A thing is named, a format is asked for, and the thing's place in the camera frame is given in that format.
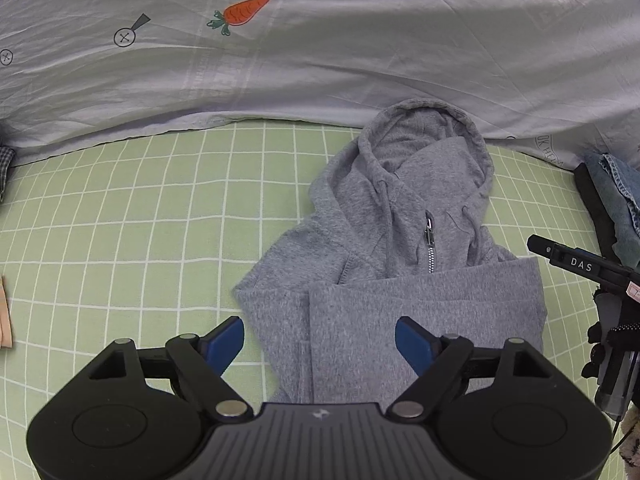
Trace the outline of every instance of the gray hoodie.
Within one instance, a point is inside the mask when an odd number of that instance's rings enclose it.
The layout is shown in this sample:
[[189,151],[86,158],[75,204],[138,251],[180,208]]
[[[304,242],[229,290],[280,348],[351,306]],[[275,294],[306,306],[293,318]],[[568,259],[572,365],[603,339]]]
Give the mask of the gray hoodie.
[[316,212],[235,289],[278,400],[390,403],[415,379],[395,348],[400,316],[477,346],[520,336],[542,349],[537,260],[481,225],[493,173],[465,114],[417,99],[332,158],[310,188]]

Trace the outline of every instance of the green checkered sheet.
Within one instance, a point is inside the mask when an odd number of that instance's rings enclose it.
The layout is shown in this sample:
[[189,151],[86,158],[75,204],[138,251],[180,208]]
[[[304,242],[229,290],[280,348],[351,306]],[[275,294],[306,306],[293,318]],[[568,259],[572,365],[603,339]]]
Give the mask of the green checkered sheet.
[[[244,121],[142,137],[17,168],[0,206],[0,270],[15,345],[0,350],[0,479],[36,479],[25,446],[34,414],[115,338],[162,346],[242,312],[232,287],[312,211],[308,187],[357,130]],[[496,175],[485,223],[527,256],[530,234],[597,252],[570,173],[490,148]],[[580,377],[594,284],[540,258],[545,354]],[[254,407],[277,382],[251,331],[224,378]],[[162,380],[153,386],[167,389]],[[603,478],[622,478],[610,460]]]

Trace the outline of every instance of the plaid fabric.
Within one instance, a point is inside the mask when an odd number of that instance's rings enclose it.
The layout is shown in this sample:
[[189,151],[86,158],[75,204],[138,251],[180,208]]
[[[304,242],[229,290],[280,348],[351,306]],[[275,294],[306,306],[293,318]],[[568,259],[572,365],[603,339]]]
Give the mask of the plaid fabric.
[[4,200],[4,188],[6,187],[6,172],[11,161],[14,160],[15,150],[7,146],[0,146],[0,202]]

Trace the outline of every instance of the zipper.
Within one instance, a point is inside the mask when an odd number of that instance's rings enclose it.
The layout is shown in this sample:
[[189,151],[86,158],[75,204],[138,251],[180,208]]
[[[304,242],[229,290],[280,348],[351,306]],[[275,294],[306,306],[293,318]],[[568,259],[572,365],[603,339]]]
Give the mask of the zipper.
[[436,244],[433,240],[433,223],[429,212],[425,212],[427,225],[424,228],[424,239],[427,242],[427,252],[429,255],[429,272],[433,272],[436,268]]

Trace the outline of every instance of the carrot print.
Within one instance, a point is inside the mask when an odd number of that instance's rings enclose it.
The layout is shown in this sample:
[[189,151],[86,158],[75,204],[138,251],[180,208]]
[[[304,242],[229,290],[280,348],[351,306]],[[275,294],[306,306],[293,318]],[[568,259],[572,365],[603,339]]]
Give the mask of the carrot print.
[[213,13],[213,15],[217,19],[211,20],[209,23],[207,23],[207,25],[211,28],[222,27],[222,35],[230,36],[230,25],[232,27],[244,25],[252,17],[254,17],[258,13],[258,11],[263,8],[268,2],[269,0],[245,0],[244,2],[239,2],[237,4],[228,6],[225,9],[225,12],[223,12],[222,14],[220,14],[220,11],[217,10]]

